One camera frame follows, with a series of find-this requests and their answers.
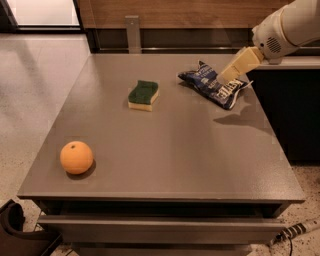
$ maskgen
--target crumpled bag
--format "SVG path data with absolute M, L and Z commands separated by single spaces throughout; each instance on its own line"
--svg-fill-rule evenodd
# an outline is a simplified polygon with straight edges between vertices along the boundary
M 198 70 L 181 72 L 178 77 L 208 100 L 223 109 L 230 110 L 237 101 L 239 91 L 246 88 L 249 83 L 234 79 L 223 85 L 217 81 L 217 75 L 209 65 L 199 61 Z

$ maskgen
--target terrazzo floor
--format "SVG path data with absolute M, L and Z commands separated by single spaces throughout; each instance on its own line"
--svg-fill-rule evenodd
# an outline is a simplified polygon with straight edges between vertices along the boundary
M 0 34 L 0 205 L 13 199 L 24 210 L 24 231 L 40 213 L 17 191 L 90 55 L 85 35 Z M 306 194 L 280 217 L 287 226 L 320 217 L 320 166 L 292 166 Z M 289 242 L 252 245 L 250 256 L 289 255 Z M 52 254 L 77 255 L 69 245 Z M 293 256 L 320 256 L 320 229 L 293 239 Z

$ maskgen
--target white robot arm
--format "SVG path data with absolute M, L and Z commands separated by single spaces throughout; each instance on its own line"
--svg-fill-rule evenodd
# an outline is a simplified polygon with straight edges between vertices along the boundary
M 285 55 L 320 39 L 320 0 L 295 0 L 253 28 L 255 47 L 242 49 L 219 74 L 226 83 L 258 67 L 266 58 L 279 64 Z

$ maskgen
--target black chair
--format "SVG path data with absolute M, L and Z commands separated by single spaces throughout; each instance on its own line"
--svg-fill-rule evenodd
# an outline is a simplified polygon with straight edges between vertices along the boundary
M 23 232 L 25 217 L 20 204 L 9 200 L 0 208 L 0 255 L 49 256 L 61 243 L 58 232 Z

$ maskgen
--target wooden wall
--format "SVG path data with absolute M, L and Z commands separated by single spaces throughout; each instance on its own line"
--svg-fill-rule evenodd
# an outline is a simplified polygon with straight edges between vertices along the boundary
M 252 28 L 292 0 L 77 0 L 85 28 Z

